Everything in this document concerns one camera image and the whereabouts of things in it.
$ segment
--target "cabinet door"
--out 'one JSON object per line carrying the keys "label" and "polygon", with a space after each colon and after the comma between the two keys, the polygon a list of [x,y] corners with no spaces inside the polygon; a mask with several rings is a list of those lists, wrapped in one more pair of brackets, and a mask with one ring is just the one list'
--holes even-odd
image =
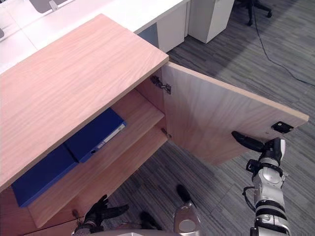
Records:
{"label": "cabinet door", "polygon": [[219,164],[246,152],[233,130],[266,141],[282,134],[278,121],[294,128],[308,116],[289,107],[168,62],[162,67],[167,132],[177,145],[196,157]]}

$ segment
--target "cabinet hinge plate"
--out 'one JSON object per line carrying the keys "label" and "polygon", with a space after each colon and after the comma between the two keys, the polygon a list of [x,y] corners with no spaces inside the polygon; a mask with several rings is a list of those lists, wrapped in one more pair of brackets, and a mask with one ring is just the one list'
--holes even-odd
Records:
{"label": "cabinet hinge plate", "polygon": [[278,121],[277,123],[275,123],[271,126],[271,129],[274,129],[280,133],[286,134],[286,133],[290,132],[291,130],[293,130],[294,127],[289,125],[289,124],[286,124],[282,121]]}
{"label": "cabinet hinge plate", "polygon": [[165,90],[168,94],[172,94],[172,87],[171,87],[171,85],[169,85],[169,84],[164,85],[164,84],[159,80],[159,77],[158,77],[158,76],[155,76],[155,75],[152,76],[152,77],[151,77],[151,82],[152,82],[155,86],[159,87],[160,89]]}

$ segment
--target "cabinet top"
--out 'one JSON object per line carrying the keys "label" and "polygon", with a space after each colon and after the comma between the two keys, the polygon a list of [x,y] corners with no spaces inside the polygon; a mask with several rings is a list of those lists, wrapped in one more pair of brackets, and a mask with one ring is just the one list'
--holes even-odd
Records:
{"label": "cabinet top", "polygon": [[168,61],[104,15],[0,75],[0,191]]}

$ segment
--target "wooden cabinet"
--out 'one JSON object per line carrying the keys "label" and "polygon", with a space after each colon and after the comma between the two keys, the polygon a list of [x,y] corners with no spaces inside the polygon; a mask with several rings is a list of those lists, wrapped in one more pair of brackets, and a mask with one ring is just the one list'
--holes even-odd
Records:
{"label": "wooden cabinet", "polygon": [[[280,135],[271,129],[277,121],[297,127],[308,120],[305,114],[167,61],[154,46],[98,16],[3,75],[2,108],[8,113],[1,121],[7,138],[1,190],[108,107],[127,122],[122,132],[31,203],[27,212],[14,203],[1,207],[3,234],[19,219],[19,233],[25,233],[23,227],[32,227],[27,218],[40,228],[73,219],[73,209],[83,216],[167,139],[218,164],[246,151],[233,140],[233,130],[271,139]],[[17,152],[10,149],[14,142],[21,142]],[[1,199],[12,197],[10,189],[1,194]],[[7,220],[14,217],[14,222]]]}

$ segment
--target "blue folder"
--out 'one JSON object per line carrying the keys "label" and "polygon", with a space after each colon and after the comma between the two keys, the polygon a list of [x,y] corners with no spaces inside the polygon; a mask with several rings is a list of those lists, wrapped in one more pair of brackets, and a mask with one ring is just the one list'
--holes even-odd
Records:
{"label": "blue folder", "polygon": [[77,164],[65,146],[60,145],[11,185],[18,205],[27,207]]}
{"label": "blue folder", "polygon": [[78,161],[86,162],[125,125],[124,120],[111,108],[108,108],[64,144]]}

